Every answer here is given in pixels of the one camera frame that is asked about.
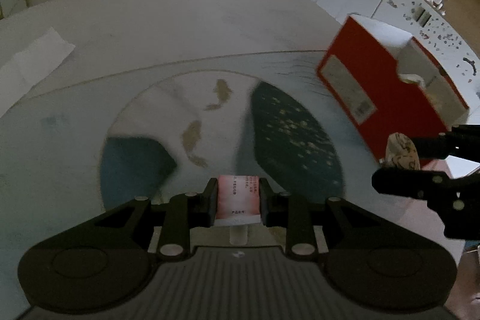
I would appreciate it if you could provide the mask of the yellow plush doll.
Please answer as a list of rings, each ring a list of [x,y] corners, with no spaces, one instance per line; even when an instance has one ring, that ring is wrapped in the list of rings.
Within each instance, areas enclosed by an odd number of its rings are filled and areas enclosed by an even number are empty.
[[[380,160],[382,167],[394,167],[419,171],[420,159],[413,141],[403,133],[390,134],[385,148],[385,157]]]

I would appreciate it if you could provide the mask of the red white small box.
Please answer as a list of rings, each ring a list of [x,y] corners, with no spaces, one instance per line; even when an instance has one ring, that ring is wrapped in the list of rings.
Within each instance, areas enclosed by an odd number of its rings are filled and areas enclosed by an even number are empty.
[[[259,182],[258,176],[221,175],[214,225],[232,227],[260,223]]]

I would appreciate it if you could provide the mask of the round koi pattern mat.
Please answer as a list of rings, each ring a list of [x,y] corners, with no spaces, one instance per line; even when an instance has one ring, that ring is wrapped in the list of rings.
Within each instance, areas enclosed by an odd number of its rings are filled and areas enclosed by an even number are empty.
[[[221,175],[264,177],[316,203],[345,187],[334,144],[304,105],[226,71],[189,72],[140,92],[110,126],[99,168],[107,209],[136,196],[166,202]]]

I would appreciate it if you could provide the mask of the red cardboard box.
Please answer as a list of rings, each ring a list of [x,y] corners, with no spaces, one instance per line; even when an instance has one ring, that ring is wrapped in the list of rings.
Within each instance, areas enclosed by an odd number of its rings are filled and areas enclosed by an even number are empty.
[[[316,70],[377,159],[393,133],[433,137],[470,107],[440,62],[402,29],[350,15]]]

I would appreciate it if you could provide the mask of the white paper sheet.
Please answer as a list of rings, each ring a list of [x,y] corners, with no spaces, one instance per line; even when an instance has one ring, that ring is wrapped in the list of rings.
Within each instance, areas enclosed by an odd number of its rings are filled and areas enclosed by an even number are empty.
[[[1,116],[56,70],[76,48],[49,28],[1,67]]]

